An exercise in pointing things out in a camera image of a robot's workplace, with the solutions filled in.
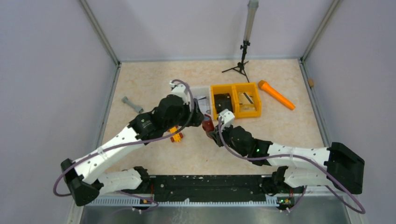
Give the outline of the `red leather card holder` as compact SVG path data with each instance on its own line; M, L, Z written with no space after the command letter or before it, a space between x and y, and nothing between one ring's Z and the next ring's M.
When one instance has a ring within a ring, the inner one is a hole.
M211 116L208 114L205 114L201 125L202 125L202 128L205 131L207 137L209 137L211 139L212 138L211 132L213 132L215 129Z

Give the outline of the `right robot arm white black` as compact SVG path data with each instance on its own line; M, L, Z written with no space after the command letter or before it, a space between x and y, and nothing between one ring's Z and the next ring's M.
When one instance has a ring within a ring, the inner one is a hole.
M277 167L273 180L279 192L291 187L333 185L354 195L362 193L365 161L342 143L321 148L284 146L254 138L241 126L216 127L208 136L243 160Z

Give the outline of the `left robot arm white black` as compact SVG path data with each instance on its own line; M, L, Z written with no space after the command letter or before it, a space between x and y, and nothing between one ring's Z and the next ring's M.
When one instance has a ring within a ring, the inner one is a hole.
M166 139L164 135L175 126L181 129L199 127L204 119L198 100L186 94L172 93L160 100L149 112L138 114L112 139L89 154L76 159L65 159L60 167L62 175L57 178L53 193L63 179L77 206L85 206L98 196L120 190L136 190L144 193L149 189L148 173L143 167L108 173L106 170L131 152L151 142Z

